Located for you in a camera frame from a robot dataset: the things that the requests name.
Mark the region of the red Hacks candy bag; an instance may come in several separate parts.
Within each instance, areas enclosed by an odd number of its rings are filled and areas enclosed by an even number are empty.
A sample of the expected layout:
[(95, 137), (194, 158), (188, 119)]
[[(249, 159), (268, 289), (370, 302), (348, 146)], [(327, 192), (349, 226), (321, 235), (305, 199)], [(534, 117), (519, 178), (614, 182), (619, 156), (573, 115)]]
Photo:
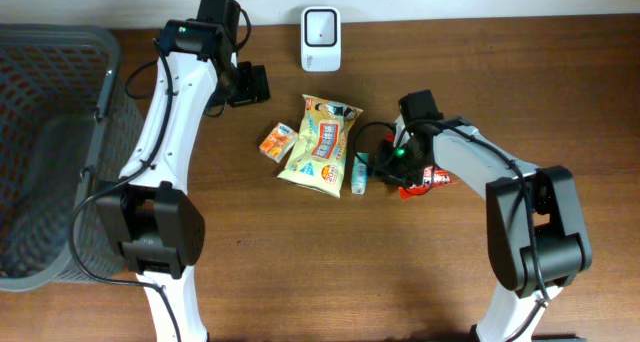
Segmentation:
[(438, 167), (429, 166), (423, 173), (423, 184), (414, 185), (410, 188), (400, 187), (400, 197), (402, 199), (409, 199), (412, 197), (418, 197), (427, 194), (433, 189), (455, 184), (448, 171), (440, 169)]

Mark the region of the teal tissue pack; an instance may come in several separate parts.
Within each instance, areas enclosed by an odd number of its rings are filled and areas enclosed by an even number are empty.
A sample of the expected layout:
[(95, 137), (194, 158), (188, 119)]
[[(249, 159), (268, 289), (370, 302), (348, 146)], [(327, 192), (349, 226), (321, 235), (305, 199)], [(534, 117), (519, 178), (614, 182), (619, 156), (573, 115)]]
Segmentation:
[(351, 176), (351, 191), (353, 194), (363, 195), (366, 191), (368, 182), (367, 162), (367, 153), (357, 152), (355, 154)]

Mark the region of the orange Kleenex tissue pack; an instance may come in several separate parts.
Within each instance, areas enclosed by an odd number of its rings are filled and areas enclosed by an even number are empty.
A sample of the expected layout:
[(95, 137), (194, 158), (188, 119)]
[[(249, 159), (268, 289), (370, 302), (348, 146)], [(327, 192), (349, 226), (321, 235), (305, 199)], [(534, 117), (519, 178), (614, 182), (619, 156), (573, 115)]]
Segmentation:
[(298, 133), (291, 127), (278, 123), (262, 141), (262, 154), (279, 163), (298, 141)]

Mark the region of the yellow snack bag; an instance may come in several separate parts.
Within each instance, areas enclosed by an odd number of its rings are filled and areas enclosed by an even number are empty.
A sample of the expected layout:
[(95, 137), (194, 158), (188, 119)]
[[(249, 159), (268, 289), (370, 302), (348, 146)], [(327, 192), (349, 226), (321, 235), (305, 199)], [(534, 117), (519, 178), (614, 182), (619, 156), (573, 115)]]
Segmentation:
[(348, 135), (363, 110), (303, 94), (305, 112), (289, 159), (277, 178), (340, 197), (348, 155)]

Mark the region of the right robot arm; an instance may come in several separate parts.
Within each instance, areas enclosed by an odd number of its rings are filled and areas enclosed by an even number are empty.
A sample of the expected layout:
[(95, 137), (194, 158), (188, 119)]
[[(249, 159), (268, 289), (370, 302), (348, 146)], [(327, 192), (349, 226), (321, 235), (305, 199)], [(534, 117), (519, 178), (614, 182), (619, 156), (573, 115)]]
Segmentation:
[(497, 285), (474, 341), (531, 341), (550, 302), (588, 270), (593, 251), (572, 173), (542, 168), (487, 140), (469, 121), (398, 118), (373, 171), (402, 187), (427, 163), (451, 172), (485, 202)]

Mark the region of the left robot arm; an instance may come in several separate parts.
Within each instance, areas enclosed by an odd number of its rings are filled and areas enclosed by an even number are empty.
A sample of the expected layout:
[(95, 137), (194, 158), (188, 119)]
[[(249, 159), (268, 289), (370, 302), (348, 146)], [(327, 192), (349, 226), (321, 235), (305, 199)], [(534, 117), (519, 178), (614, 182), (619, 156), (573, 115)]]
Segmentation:
[(160, 341), (206, 341), (195, 265), (205, 222), (188, 197), (203, 117), (270, 97), (263, 66), (240, 62), (235, 22), (169, 21), (153, 45), (157, 77), (141, 135), (95, 205), (113, 251), (144, 289)]

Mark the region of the white barcode scanner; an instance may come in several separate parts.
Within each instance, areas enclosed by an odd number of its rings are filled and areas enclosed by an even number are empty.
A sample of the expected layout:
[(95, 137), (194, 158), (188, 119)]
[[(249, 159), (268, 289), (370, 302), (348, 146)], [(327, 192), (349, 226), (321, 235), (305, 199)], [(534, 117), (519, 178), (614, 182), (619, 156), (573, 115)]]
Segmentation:
[(341, 14), (335, 7), (310, 6), (300, 15), (301, 67), (336, 72), (342, 61)]

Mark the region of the grey plastic mesh basket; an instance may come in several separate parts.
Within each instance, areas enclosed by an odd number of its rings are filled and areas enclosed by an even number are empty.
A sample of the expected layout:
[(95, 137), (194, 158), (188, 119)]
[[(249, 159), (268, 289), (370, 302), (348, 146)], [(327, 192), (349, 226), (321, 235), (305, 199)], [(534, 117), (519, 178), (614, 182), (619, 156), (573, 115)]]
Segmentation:
[(117, 179), (143, 118), (118, 78), (121, 49), (92, 26), (1, 27), (1, 288), (82, 283), (68, 238), (94, 273), (119, 273), (93, 206), (74, 208)]

